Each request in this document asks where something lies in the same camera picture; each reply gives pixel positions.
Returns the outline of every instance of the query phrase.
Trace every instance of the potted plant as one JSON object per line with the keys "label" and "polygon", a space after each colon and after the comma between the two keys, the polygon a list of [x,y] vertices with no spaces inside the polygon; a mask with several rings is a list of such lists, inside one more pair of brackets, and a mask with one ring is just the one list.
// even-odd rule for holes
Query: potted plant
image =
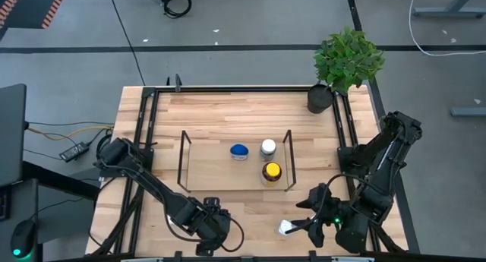
{"label": "potted plant", "polygon": [[331,34],[315,53],[314,60],[319,80],[308,92],[308,109],[321,113],[333,104],[333,92],[348,93],[354,84],[360,87],[363,80],[373,81],[382,68],[383,52],[366,40],[362,31],[345,27],[344,33]]}

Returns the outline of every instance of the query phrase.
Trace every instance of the table leg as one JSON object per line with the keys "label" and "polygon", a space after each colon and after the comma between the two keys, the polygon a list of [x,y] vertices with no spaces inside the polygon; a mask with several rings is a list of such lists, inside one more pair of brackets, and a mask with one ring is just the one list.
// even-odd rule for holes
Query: table leg
{"label": "table leg", "polygon": [[460,16],[481,18],[486,14],[486,8],[464,8],[469,0],[453,0],[445,8],[413,8],[412,14],[420,16]]}

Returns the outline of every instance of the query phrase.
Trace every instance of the blue lid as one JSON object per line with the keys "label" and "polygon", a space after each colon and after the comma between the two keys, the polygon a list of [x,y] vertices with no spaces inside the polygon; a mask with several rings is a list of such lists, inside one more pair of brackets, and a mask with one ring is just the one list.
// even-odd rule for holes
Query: blue lid
{"label": "blue lid", "polygon": [[248,148],[243,144],[235,144],[229,150],[233,155],[248,155]]}

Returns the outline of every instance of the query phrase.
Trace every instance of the yellow lid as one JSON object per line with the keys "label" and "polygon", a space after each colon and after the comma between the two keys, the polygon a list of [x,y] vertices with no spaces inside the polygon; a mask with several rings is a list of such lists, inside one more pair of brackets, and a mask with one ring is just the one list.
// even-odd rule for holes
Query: yellow lid
{"label": "yellow lid", "polygon": [[280,166],[276,163],[267,164],[267,174],[276,177],[280,174]]}

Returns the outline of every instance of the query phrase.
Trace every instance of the jar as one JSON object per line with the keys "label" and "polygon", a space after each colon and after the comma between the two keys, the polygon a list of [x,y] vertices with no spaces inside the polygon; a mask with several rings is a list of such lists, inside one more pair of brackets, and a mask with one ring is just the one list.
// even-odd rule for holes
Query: jar
{"label": "jar", "polygon": [[266,139],[261,143],[260,158],[264,162],[269,162],[275,156],[276,143],[271,139]]}
{"label": "jar", "polygon": [[267,187],[273,187],[282,176],[282,169],[278,163],[267,163],[261,172],[262,182]]}

